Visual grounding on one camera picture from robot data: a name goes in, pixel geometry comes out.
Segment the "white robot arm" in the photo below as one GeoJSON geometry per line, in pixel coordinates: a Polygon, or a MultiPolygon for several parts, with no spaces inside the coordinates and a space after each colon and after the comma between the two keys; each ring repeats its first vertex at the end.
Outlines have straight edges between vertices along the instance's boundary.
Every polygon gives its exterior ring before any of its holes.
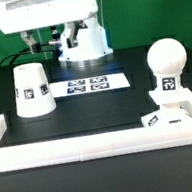
{"type": "Polygon", "coordinates": [[[33,29],[64,26],[55,41],[62,47],[62,66],[84,67],[112,57],[106,31],[97,20],[96,0],[0,0],[0,30],[19,33],[35,54],[39,45],[33,29]]]}

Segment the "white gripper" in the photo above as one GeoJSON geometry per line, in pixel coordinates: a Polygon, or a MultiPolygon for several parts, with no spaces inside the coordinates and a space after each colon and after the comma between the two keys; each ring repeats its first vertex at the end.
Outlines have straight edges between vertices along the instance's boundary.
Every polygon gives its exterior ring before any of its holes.
{"type": "Polygon", "coordinates": [[[0,0],[0,29],[4,34],[21,32],[32,54],[40,44],[28,30],[65,24],[67,47],[78,46],[79,22],[96,15],[96,0],[0,0]]]}

